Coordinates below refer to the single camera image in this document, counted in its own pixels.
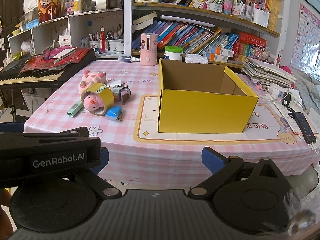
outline white jar with green lid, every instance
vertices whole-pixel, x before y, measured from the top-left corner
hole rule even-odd
[[[164,58],[182,61],[183,49],[178,46],[165,46]]]

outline green highlighter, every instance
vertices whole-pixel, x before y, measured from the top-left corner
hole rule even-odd
[[[75,115],[81,110],[83,104],[80,101],[76,102],[71,108],[67,111],[67,115],[70,117],[75,117]]]

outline checkered tablecloth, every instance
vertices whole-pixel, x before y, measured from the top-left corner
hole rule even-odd
[[[110,153],[109,164],[99,174],[132,184],[151,184],[163,187],[197,185],[211,174],[201,162],[201,151],[209,146],[224,156],[237,155],[247,162],[258,162],[271,157],[284,175],[300,175],[312,163],[319,162],[317,155],[303,141],[289,145],[283,142],[246,143],[237,145],[179,145],[139,143],[133,139],[141,96],[157,94],[158,66],[145,67],[140,63],[94,61],[85,69],[105,71],[107,79],[128,84],[132,100],[123,106],[122,121],[82,112],[72,118],[66,111],[80,99],[78,84],[80,71],[53,93],[27,120],[25,132],[61,132],[86,126],[91,136],[101,138],[101,146]]]

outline pink spray can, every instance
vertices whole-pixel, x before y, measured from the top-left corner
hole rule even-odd
[[[157,64],[158,34],[141,34],[140,63],[143,66],[154,66]]]

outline hand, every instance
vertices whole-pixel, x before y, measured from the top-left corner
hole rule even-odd
[[[0,191],[1,190],[3,190],[2,205],[8,207],[11,195],[9,191],[7,191],[6,189],[0,188]],[[1,208],[1,205],[0,205],[0,240],[7,239],[12,233],[13,233],[13,228],[12,228],[10,219],[8,218],[6,212],[4,212],[4,210]]]

